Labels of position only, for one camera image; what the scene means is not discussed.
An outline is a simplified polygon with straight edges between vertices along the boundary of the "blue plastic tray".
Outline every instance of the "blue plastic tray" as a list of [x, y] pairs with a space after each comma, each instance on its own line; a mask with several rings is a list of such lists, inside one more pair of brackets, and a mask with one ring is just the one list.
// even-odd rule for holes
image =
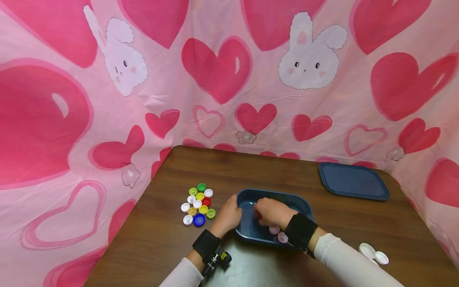
[[242, 220], [236, 228], [236, 233], [244, 240], [263, 243], [272, 246], [295, 249], [289, 244], [276, 241], [276, 237], [268, 231], [268, 227], [261, 226], [253, 211], [253, 205], [261, 198], [272, 198], [285, 203], [290, 208], [303, 213], [314, 220], [313, 211], [309, 203], [302, 197], [294, 194], [265, 191], [260, 189], [244, 189], [237, 194], [237, 206], [242, 208]]
[[389, 199], [389, 191], [381, 177], [369, 168], [321, 163], [319, 173], [325, 188], [331, 193], [380, 201]]

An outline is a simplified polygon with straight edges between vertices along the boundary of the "white bunny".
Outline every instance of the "white bunny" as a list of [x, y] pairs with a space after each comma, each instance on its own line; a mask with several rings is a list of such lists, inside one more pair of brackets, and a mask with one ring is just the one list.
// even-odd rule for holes
[[142, 54], [127, 43], [134, 41], [131, 26], [118, 18], [107, 24], [107, 38], [102, 32], [94, 12], [88, 5], [83, 8], [92, 34], [105, 56], [105, 65], [118, 91], [129, 96], [134, 87], [145, 82], [148, 68]]
[[295, 89], [317, 89], [335, 78], [340, 59], [333, 49], [347, 40], [347, 30], [338, 24], [327, 27], [313, 40], [313, 22], [308, 12], [295, 15], [290, 28], [290, 47], [279, 64], [280, 80]]

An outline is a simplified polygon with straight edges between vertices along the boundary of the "white sleeve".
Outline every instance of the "white sleeve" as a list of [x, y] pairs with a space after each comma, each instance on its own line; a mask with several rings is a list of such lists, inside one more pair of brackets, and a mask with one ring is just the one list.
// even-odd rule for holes
[[381, 267], [331, 233], [319, 238], [314, 256], [346, 287], [403, 287]]
[[198, 287], [203, 279], [196, 266], [188, 258], [183, 258], [159, 287]]

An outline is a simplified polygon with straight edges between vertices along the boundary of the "wooden table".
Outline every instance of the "wooden table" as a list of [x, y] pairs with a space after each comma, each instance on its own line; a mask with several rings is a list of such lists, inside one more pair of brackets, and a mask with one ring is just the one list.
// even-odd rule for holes
[[[229, 196], [245, 188], [297, 194], [312, 206], [316, 222], [353, 248], [366, 242], [385, 252], [384, 270], [405, 287], [459, 286], [459, 272], [410, 205], [395, 180], [376, 171], [387, 185], [387, 202], [340, 197], [322, 185], [318, 163], [178, 146], [97, 264], [86, 287], [158, 286], [190, 251], [203, 228], [185, 226], [180, 205], [188, 189], [204, 182], [214, 190], [218, 212]], [[211, 220], [205, 223], [209, 228]], [[341, 286], [319, 262], [241, 242], [232, 232], [224, 248], [233, 261], [204, 286]]]

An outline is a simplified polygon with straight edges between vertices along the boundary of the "pink curtain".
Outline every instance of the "pink curtain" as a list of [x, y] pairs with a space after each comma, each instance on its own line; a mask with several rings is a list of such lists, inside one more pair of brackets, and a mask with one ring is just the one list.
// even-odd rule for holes
[[0, 0], [2, 282], [81, 286], [181, 144], [386, 170], [459, 266], [458, 12]]

